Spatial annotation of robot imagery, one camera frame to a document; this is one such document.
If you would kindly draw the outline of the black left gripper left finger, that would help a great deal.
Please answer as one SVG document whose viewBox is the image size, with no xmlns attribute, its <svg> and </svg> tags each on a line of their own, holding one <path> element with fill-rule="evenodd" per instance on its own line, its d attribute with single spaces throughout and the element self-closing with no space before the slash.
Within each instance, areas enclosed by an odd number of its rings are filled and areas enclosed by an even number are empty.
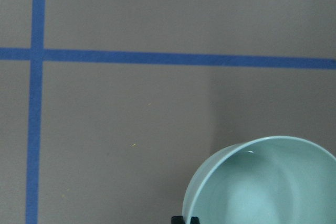
<svg viewBox="0 0 336 224">
<path fill-rule="evenodd" d="M 173 216 L 171 218 L 171 224 L 184 224 L 183 216 Z"/>
</svg>

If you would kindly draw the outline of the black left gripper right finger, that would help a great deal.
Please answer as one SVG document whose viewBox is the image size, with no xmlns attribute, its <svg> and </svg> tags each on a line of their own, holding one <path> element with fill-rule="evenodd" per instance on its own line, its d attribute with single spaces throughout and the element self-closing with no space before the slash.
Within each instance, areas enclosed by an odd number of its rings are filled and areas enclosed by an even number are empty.
<svg viewBox="0 0 336 224">
<path fill-rule="evenodd" d="M 199 224 L 199 218 L 198 217 L 191 217 L 190 224 Z"/>
</svg>

